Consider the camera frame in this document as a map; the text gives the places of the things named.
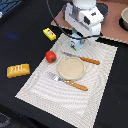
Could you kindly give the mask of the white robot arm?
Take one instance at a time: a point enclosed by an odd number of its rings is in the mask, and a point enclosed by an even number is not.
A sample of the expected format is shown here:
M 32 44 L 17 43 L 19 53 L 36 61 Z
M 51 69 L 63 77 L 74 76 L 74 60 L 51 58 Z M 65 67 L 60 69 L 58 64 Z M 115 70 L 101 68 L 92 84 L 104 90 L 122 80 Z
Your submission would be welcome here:
M 66 4 L 65 20 L 85 38 L 97 40 L 104 17 L 96 7 L 96 0 L 73 0 Z

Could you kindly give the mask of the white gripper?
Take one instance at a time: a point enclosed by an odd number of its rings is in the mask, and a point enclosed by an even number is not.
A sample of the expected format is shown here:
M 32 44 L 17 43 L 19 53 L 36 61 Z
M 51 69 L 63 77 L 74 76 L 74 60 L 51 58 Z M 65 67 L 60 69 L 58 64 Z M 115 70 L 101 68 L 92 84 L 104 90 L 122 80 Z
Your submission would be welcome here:
M 97 40 L 101 32 L 101 22 L 104 17 L 95 2 L 67 3 L 65 20 L 83 37 Z

